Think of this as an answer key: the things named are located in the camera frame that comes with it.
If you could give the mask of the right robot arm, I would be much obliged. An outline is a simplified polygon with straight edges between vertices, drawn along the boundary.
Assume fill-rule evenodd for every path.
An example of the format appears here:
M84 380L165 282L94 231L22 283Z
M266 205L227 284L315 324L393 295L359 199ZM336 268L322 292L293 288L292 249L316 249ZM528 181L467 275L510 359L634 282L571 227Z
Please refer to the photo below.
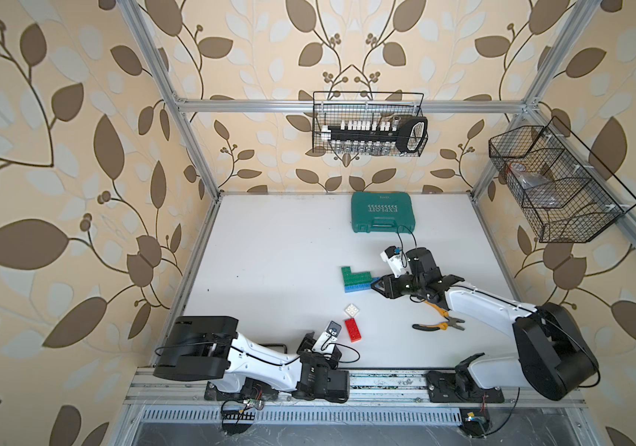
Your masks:
M595 354L574 317L562 306L520 303L479 290L460 276L444 275L425 247L404 251L390 246L381 258L391 272L373 281L374 291L387 299L410 297L442 316L440 323L415 324L414 330L462 330L464 320L450 314L457 311L515 343L512 354L490 356L479 352L459 362L451 373L428 372L431 401L501 403L503 388L531 388L550 401L560 401L576 388L585 388L587 379L601 379Z

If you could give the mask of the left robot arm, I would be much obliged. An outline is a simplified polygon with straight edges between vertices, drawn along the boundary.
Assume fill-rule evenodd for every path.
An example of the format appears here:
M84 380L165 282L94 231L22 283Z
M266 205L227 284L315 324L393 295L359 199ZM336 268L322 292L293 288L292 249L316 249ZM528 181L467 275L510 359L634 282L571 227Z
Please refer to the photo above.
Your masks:
M238 332L229 316L182 316L156 349L154 376L174 382L206 381L230 398L287 393L303 401L345 403L349 371L338 364L342 327L331 321L319 337L304 336L295 354L282 353Z

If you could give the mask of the blue lego brick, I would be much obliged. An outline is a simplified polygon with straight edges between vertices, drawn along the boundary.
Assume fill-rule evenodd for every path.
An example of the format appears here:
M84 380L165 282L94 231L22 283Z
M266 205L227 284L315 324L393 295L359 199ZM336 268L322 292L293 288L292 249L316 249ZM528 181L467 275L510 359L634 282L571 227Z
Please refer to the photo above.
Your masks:
M379 281L379 278L373 278L370 282L360 282L359 284L351 284L344 286L344 292L357 293L362 291L368 291L372 289L372 285Z

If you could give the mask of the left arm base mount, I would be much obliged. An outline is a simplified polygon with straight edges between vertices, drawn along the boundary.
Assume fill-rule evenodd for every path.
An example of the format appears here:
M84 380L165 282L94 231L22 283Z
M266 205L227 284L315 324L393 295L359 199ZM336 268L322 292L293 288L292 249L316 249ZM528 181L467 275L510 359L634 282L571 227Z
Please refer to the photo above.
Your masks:
M243 401L247 399L262 401L277 401L279 391L275 390L268 384L252 378L245 379L243 387L234 393L222 392L209 382L204 392L206 401Z

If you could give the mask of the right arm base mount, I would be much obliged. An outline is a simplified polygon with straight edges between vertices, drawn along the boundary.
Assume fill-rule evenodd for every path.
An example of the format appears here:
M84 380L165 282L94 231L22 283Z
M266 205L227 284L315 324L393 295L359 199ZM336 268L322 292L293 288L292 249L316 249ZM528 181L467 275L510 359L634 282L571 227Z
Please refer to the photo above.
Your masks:
M427 393L432 403L503 403L505 397L497 388L480 388L468 373L468 366L484 356L477 353L459 362L451 372L428 371Z

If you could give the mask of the red lego brick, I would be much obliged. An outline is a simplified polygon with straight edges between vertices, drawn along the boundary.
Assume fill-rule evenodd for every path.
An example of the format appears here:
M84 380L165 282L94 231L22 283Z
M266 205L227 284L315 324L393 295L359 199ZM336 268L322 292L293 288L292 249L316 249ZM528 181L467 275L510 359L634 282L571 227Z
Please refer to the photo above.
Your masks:
M361 331L354 318L349 318L344 321L345 328L348 331L349 340L351 343L356 343L362 339Z

